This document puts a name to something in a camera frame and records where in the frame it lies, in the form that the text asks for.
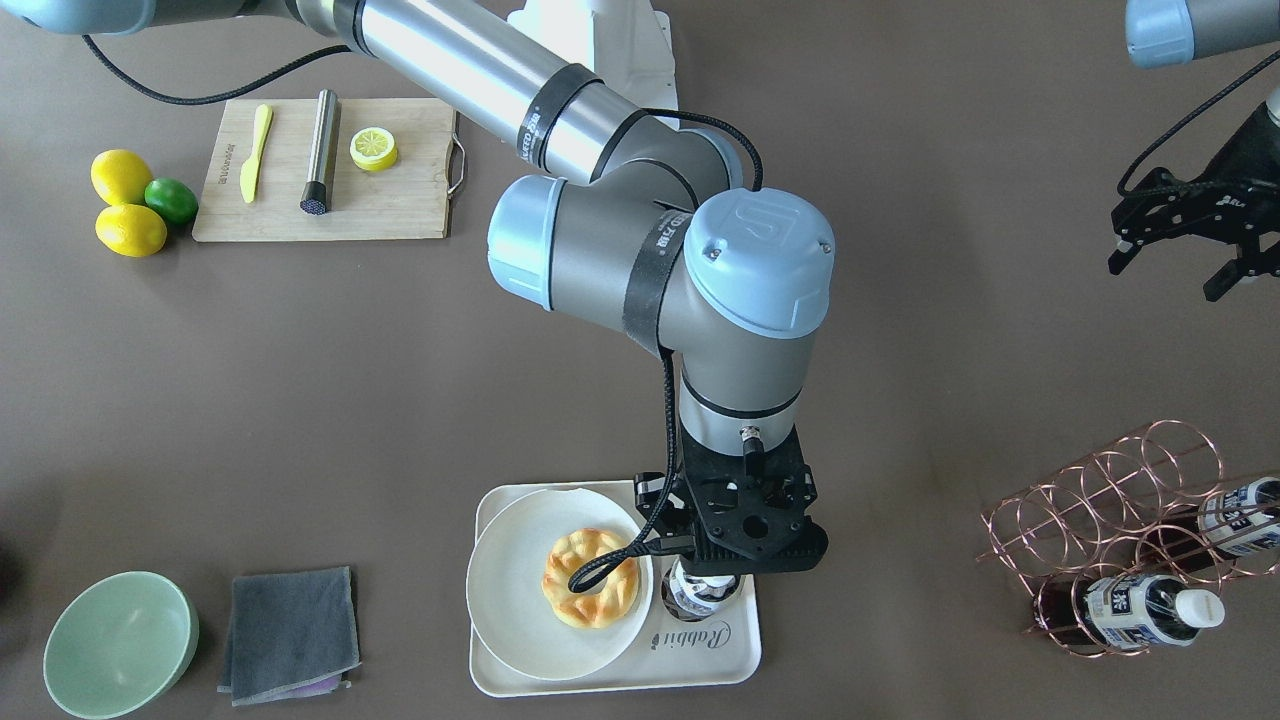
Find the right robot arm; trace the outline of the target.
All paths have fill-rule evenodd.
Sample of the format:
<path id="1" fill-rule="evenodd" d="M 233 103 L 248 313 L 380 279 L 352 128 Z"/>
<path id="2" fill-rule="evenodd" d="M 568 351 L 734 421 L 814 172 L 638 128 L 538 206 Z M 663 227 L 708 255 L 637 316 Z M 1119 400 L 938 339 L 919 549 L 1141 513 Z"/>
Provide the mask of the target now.
<path id="1" fill-rule="evenodd" d="M 500 196 L 488 261 L 508 292 L 625 333 L 666 374 L 666 482 L 621 550 L 563 582 L 585 592 L 626 559 L 695 577 L 805 571 L 826 553 L 795 428 L 829 307 L 835 232 L 794 193 L 742 186 L 721 120 L 677 131 L 586 67 L 472 1 L 5 1 L 60 35 L 278 15 L 376 58 L 535 167 Z"/>

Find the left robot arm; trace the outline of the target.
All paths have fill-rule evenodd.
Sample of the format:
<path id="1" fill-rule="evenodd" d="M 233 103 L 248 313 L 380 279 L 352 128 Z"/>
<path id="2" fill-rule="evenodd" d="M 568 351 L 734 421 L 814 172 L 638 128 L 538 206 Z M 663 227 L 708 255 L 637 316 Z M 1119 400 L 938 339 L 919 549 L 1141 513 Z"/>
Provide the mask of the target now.
<path id="1" fill-rule="evenodd" d="M 1187 64 L 1279 38 L 1275 1 L 1129 1 L 1126 49 L 1140 68 Z M 1261 240 L 1279 228 L 1277 94 L 1261 102 L 1193 179 L 1169 169 L 1151 169 L 1134 187 L 1137 168 L 1164 142 L 1277 60 L 1271 54 L 1161 135 L 1126 168 L 1117 182 L 1121 200 L 1111 213 L 1117 247 L 1108 270 L 1117 275 L 1139 251 L 1161 240 L 1198 236 L 1233 246 L 1236 256 L 1203 284 L 1210 302 L 1236 284 L 1276 275 L 1279 249 Z"/>

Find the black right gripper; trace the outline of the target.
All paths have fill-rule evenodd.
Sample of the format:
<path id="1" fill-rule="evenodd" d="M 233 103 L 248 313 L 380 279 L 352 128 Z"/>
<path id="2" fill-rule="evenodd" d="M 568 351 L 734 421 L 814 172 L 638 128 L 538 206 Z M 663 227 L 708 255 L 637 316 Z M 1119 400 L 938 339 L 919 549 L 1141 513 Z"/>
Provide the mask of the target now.
<path id="1" fill-rule="evenodd" d="M 774 448 L 746 442 L 737 456 L 718 454 L 680 430 L 681 468 L 666 501 L 658 471 L 635 477 L 635 507 L 653 527 L 658 555 L 677 555 L 669 583 L 716 577 L 716 593 L 736 593 L 742 575 L 806 571 L 828 548 L 826 530 L 808 515 L 817 500 L 797 432 Z"/>

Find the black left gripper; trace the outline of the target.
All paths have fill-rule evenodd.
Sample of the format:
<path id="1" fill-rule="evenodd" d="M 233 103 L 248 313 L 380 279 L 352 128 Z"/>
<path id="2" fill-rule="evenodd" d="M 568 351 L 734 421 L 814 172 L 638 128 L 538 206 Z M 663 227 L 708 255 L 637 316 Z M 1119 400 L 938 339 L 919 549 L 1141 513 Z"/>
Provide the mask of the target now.
<path id="1" fill-rule="evenodd" d="M 1179 179 L 1156 167 L 1123 195 L 1112 210 L 1116 247 L 1107 259 L 1120 275 L 1140 246 L 1197 234 L 1238 247 L 1202 286 L 1217 302 L 1242 279 L 1248 263 L 1276 263 L 1277 245 L 1261 249 L 1261 238 L 1277 233 L 1277 114 L 1261 102 L 1193 179 Z"/>

